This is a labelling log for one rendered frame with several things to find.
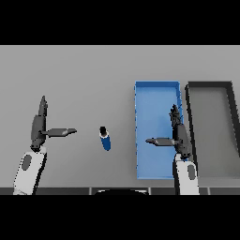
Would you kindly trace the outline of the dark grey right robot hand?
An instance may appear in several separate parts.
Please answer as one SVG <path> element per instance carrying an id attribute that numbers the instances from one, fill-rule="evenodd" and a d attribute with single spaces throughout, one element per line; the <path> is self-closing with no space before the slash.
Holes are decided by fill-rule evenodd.
<path id="1" fill-rule="evenodd" d="M 172 123 L 172 137 L 150 138 L 145 141 L 155 146 L 173 146 L 175 152 L 180 155 L 181 159 L 187 159 L 191 156 L 188 134 L 185 125 L 182 123 L 180 112 L 175 104 L 172 105 L 169 116 Z"/>

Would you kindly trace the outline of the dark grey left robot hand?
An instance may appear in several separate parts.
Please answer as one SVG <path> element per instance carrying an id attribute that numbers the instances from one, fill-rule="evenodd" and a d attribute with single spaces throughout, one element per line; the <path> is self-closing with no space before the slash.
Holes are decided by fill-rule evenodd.
<path id="1" fill-rule="evenodd" d="M 66 137 L 76 133 L 76 128 L 51 128 L 47 129 L 47 111 L 48 102 L 45 97 L 41 98 L 38 112 L 34 116 L 31 128 L 31 145 L 30 148 L 34 152 L 39 152 L 41 146 L 45 143 L 46 138 Z"/>

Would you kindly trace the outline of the blue bin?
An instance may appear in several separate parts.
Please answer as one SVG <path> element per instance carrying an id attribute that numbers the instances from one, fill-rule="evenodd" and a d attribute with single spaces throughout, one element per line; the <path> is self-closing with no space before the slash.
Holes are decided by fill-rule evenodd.
<path id="1" fill-rule="evenodd" d="M 138 180 L 173 179 L 173 146 L 154 146 L 151 138 L 172 138 L 169 113 L 173 105 L 184 122 L 179 81 L 136 81 L 135 144 Z"/>

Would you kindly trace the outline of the dark grey bin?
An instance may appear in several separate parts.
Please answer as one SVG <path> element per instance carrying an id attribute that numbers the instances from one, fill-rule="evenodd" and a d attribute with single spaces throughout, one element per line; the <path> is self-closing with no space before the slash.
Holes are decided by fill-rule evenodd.
<path id="1" fill-rule="evenodd" d="M 201 179 L 240 178 L 240 121 L 232 82 L 188 82 L 193 161 Z"/>

